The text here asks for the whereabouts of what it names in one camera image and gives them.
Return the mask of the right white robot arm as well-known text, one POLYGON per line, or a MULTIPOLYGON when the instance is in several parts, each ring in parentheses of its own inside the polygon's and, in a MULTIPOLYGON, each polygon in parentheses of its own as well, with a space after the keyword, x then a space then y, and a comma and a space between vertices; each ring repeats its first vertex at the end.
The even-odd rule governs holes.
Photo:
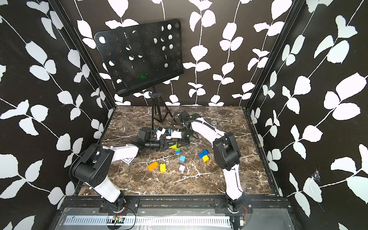
POLYGON ((245 202, 245 193, 239 173, 241 153, 234 134, 220 131, 199 114, 190 115, 187 111, 175 113, 171 126, 185 138, 198 133, 211 143, 214 160, 224 174, 227 205, 231 211, 239 209, 245 202))

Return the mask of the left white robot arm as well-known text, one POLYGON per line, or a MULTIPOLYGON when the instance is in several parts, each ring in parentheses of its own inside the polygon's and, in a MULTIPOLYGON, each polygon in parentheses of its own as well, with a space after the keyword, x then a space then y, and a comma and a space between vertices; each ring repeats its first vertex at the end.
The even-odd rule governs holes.
POLYGON ((121 192, 108 178, 111 164, 124 159, 133 160, 145 149, 168 147, 168 133, 164 128, 153 130, 143 127, 136 138, 125 145, 92 144, 72 163, 69 175, 75 182, 91 187, 105 201, 115 203, 121 197, 121 192))

